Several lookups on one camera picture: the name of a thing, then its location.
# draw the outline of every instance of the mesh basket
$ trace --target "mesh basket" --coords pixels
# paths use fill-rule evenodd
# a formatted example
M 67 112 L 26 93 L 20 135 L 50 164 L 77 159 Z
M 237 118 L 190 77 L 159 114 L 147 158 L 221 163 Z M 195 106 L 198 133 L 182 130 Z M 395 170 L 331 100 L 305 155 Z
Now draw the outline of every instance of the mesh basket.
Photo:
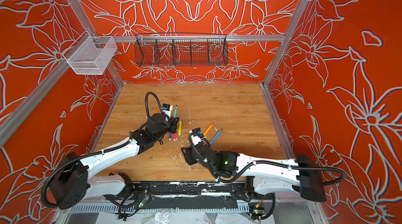
M 76 74 L 102 75 L 116 50 L 113 37 L 103 48 L 97 48 L 91 37 L 84 37 L 83 43 L 66 60 Z
M 225 35 L 207 38 L 149 39 L 136 35 L 135 62 L 139 66 L 225 66 L 228 64 L 228 44 Z

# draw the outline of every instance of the metal grate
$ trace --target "metal grate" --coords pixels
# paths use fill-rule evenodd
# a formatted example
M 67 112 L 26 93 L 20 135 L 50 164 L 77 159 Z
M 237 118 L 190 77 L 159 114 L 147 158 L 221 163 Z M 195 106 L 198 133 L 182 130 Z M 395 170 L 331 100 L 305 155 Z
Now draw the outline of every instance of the metal grate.
M 139 66 L 225 66 L 226 35 L 175 33 L 166 39 L 137 34 L 135 62 Z
M 152 209 L 140 209 L 139 214 L 149 214 L 155 212 L 163 212 L 168 208 L 152 208 Z M 197 209 L 180 209 L 178 207 L 171 209 L 172 211 L 204 211 L 207 213 L 248 213 L 249 204 L 247 202 L 237 201 L 237 208 L 197 208 Z M 111 202 L 79 202 L 72 208 L 70 208 L 70 213 L 98 213 L 107 212 L 116 214 L 118 212 L 118 207 L 113 205 Z M 126 213 L 131 214 L 134 211 L 134 207 L 130 207 L 125 210 Z
M 84 37 L 76 47 L 77 50 L 64 58 L 74 72 L 81 75 L 102 75 L 117 50 L 113 36 L 103 48 L 97 48 L 90 36 Z

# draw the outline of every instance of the orange marker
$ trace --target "orange marker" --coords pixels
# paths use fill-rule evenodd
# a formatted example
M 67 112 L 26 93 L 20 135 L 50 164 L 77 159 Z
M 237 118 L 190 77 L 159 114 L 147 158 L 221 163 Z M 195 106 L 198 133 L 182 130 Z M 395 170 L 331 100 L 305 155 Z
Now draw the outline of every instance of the orange marker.
M 208 126 L 208 128 L 204 132 L 204 136 L 207 136 L 207 133 L 209 132 L 209 130 L 212 128 L 213 125 L 214 125 L 214 123 L 212 123 L 210 126 Z

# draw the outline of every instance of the white wire basket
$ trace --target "white wire basket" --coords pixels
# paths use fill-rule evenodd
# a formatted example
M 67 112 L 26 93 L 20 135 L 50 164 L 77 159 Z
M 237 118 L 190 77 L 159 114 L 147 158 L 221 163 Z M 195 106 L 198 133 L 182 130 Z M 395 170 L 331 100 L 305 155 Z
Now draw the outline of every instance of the white wire basket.
M 78 49 L 64 58 L 76 74 L 102 75 L 117 50 L 113 36 L 103 48 L 97 48 L 91 37 L 82 40 Z

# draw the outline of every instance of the teal marker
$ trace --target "teal marker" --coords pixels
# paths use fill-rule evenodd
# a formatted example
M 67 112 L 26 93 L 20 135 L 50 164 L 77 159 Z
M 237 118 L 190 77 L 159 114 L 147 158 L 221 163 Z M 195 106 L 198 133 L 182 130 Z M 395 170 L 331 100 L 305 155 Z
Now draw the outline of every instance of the teal marker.
M 216 134 L 215 134 L 215 136 L 212 138 L 212 140 L 211 140 L 211 144 L 219 137 L 219 134 L 221 134 L 221 132 L 222 132 L 222 129 L 220 129 Z
M 174 109 L 174 115 L 173 115 L 173 117 L 176 117 L 177 116 L 177 106 L 176 106 L 176 108 Z

